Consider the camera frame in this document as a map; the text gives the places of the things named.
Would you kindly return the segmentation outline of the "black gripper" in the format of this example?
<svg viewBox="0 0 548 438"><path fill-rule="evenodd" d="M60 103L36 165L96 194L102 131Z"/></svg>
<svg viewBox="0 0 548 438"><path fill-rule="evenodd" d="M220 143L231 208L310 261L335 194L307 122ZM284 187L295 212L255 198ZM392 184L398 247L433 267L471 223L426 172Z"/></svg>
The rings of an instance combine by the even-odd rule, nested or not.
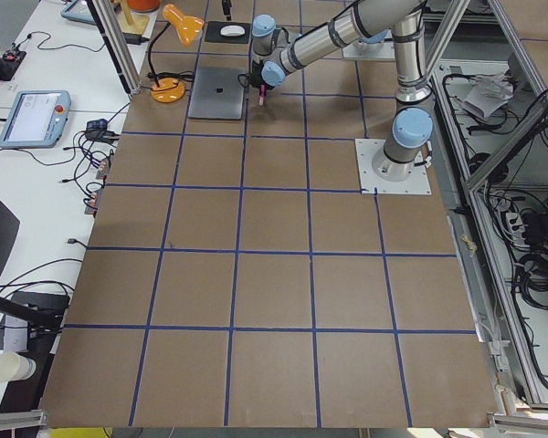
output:
<svg viewBox="0 0 548 438"><path fill-rule="evenodd" d="M269 85L262 77L263 68L263 63L253 63L251 70L248 72L248 84L255 89L259 89L260 96L266 96L269 90Z"/></svg>
<svg viewBox="0 0 548 438"><path fill-rule="evenodd" d="M231 8L232 8L232 2L231 0L222 0L222 11L224 16L231 16Z"/></svg>

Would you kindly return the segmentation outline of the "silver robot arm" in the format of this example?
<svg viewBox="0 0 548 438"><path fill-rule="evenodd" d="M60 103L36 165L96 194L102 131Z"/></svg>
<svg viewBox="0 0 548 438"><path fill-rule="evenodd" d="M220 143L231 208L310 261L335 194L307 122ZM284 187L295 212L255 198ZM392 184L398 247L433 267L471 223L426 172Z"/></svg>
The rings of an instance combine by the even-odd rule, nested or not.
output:
<svg viewBox="0 0 548 438"><path fill-rule="evenodd" d="M374 53L390 43L398 84L397 111L372 166L380 178L400 183L412 173L416 156L433 131L427 107L432 91L426 67L424 5L422 1L354 1L301 36L291 36L270 15L259 15L252 23L250 71L238 79L242 86L265 94L290 74L338 49Z"/></svg>

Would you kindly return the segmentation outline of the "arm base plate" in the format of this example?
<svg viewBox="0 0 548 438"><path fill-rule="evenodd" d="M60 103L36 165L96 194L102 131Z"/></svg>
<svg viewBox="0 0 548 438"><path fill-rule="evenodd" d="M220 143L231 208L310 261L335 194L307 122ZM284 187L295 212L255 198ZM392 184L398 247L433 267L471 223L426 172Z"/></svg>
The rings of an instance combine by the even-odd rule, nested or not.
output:
<svg viewBox="0 0 548 438"><path fill-rule="evenodd" d="M418 151L407 164L390 162L384 139L355 139L360 192L362 194L430 195L425 157Z"/></svg>
<svg viewBox="0 0 548 438"><path fill-rule="evenodd" d="M394 44L390 40L379 43L355 41L342 49L342 56L351 60L392 62L395 60Z"/></svg>

